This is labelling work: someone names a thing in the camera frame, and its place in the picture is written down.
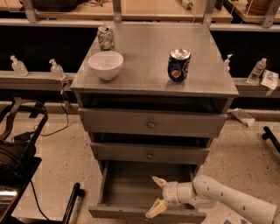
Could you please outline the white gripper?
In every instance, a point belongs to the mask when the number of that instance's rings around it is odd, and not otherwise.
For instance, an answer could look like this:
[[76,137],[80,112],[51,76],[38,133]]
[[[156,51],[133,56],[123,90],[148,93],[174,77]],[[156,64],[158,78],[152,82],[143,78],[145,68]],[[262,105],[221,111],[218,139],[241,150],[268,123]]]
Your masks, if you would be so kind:
[[168,208],[168,205],[189,204],[190,200],[194,198],[193,184],[191,182],[167,182],[165,179],[156,176],[153,176],[152,179],[160,188],[163,188],[162,195],[164,199],[156,199],[153,206],[145,214],[148,219],[163,213]]

